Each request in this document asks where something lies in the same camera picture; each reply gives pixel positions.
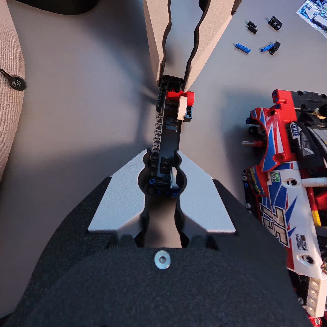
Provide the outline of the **person's torso in beige hoodie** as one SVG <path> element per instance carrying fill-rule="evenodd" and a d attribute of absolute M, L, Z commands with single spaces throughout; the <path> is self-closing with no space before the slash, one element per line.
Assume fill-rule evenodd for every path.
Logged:
<path fill-rule="evenodd" d="M 6 0 L 0 1 L 0 68 L 25 78 L 25 62 L 18 34 Z M 0 178 L 5 170 L 22 111 L 24 92 L 0 78 Z"/>

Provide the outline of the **black lego connector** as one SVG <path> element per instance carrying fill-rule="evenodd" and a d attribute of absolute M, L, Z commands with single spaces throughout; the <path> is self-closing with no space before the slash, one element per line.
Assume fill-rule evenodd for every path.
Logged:
<path fill-rule="evenodd" d="M 282 22 L 275 16 L 271 17 L 271 19 L 268 21 L 268 24 L 276 31 L 280 30 L 283 25 Z"/>

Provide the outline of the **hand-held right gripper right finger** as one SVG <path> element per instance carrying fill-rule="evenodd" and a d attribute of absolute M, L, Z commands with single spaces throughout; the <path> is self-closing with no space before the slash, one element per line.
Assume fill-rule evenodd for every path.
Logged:
<path fill-rule="evenodd" d="M 181 242 L 194 236 L 235 233 L 235 227 L 212 177 L 180 150 L 174 151 L 176 182 L 180 188 L 175 225 Z"/>

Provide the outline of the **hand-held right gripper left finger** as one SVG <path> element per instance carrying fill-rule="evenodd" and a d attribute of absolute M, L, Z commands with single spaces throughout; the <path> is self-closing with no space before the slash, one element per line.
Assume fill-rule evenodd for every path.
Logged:
<path fill-rule="evenodd" d="M 150 149 L 145 149 L 115 172 L 88 226 L 88 232 L 113 233 L 135 238 L 144 229 L 145 194 L 142 173 L 147 175 Z"/>

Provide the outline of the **long black lego chassis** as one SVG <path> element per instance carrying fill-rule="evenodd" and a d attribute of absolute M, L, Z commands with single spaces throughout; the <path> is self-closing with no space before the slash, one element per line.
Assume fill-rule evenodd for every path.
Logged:
<path fill-rule="evenodd" d="M 176 197 L 180 191 L 176 184 L 174 151 L 179 149 L 182 123 L 192 119 L 193 104 L 194 92 L 167 92 L 164 110 L 157 112 L 156 116 L 149 177 L 167 175 L 171 181 L 172 197 Z"/>

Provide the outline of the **black connector with blue pin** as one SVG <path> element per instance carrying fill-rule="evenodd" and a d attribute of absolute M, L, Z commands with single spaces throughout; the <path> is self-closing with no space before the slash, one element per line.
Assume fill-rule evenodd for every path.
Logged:
<path fill-rule="evenodd" d="M 279 47 L 280 47 L 280 43 L 279 42 L 275 42 L 274 44 L 270 44 L 266 47 L 263 47 L 260 49 L 260 52 L 263 53 L 263 52 L 268 52 L 270 55 L 274 55 L 274 53 L 276 51 L 278 51 Z"/>

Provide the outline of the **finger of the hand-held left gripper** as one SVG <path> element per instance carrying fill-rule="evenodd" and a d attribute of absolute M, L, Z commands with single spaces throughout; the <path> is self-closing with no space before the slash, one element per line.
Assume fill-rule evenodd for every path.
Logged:
<path fill-rule="evenodd" d="M 193 84 L 236 12 L 236 0 L 199 0 L 203 11 L 194 31 L 194 48 L 186 65 L 184 91 Z"/>
<path fill-rule="evenodd" d="M 151 67 L 160 83 L 166 63 L 166 40 L 171 29 L 171 0 L 144 0 L 144 16 Z"/>

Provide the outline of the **holographic sticker sheet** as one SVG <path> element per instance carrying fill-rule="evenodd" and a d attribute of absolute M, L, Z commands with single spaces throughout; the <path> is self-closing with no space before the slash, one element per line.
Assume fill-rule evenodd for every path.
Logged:
<path fill-rule="evenodd" d="M 297 11 L 311 27 L 327 38 L 327 1 L 307 0 Z"/>

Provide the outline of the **red blue lego race car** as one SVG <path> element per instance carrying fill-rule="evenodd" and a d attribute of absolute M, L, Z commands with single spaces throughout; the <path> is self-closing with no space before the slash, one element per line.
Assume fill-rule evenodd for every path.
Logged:
<path fill-rule="evenodd" d="M 274 90 L 246 123 L 259 164 L 243 169 L 246 208 L 282 244 L 301 306 L 326 326 L 327 128 L 325 94 Z"/>

